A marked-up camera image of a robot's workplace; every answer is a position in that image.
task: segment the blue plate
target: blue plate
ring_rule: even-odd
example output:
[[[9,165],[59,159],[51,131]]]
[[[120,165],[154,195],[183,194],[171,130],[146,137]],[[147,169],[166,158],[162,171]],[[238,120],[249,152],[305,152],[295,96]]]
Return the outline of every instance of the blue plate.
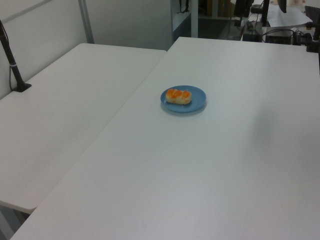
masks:
[[[170,103],[166,101],[166,93],[168,89],[178,89],[178,90],[188,90],[191,92],[191,102],[186,105],[181,104],[175,104]],[[165,90],[160,97],[161,103],[163,106],[171,111],[177,112],[177,113],[190,113],[196,110],[201,109],[204,104],[206,103],[206,94],[204,91],[202,91],[200,88],[197,88],[195,86],[187,86],[187,85],[181,85],[181,86],[173,86]]]

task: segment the gray floor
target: gray floor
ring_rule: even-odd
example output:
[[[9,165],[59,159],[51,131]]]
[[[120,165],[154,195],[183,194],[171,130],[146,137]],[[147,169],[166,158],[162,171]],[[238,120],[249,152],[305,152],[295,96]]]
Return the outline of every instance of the gray floor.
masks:
[[[198,20],[198,37],[202,39],[228,39],[237,40],[240,35],[240,29],[234,26],[234,21],[231,21],[230,32],[229,20],[216,19],[199,19]],[[180,37],[191,37],[191,25],[186,25],[185,29],[179,34]]]

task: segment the black cable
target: black cable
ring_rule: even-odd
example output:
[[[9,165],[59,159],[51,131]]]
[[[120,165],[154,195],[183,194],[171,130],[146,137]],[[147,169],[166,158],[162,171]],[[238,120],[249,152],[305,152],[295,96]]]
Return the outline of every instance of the black cable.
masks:
[[[273,34],[273,33],[277,33],[277,32],[282,32],[282,31],[291,31],[293,33],[295,33],[295,31],[291,30],[291,29],[273,29],[273,30],[270,30],[270,31],[267,31],[266,33],[262,34],[261,37],[267,35],[267,34]]]
[[[2,24],[1,20],[0,20],[0,24],[1,24],[0,27],[2,28],[4,35],[5,35],[5,38],[8,41],[8,45],[9,45],[9,37],[8,37],[6,29],[5,29],[4,25]],[[13,90],[12,90],[12,86],[11,86],[11,66],[10,65],[9,65],[9,86],[10,86],[10,90],[12,92]]]

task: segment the floor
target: floor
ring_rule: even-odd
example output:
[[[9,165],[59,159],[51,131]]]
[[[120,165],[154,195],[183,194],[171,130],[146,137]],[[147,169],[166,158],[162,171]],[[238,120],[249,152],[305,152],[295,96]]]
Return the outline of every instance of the floor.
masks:
[[[0,240],[9,240],[28,217],[26,213],[0,205]]]
[[[234,26],[235,22],[229,20],[201,19],[198,20],[198,37],[202,39],[237,40],[240,29]],[[180,37],[191,37],[191,25],[179,34]]]

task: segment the white table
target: white table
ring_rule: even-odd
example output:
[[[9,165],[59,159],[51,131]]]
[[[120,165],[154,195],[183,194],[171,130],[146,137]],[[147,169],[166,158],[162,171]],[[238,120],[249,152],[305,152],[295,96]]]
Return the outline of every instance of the white table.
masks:
[[[12,240],[318,240],[319,104],[305,47],[179,38]]]
[[[0,205],[31,213],[166,52],[80,44],[0,101]]]

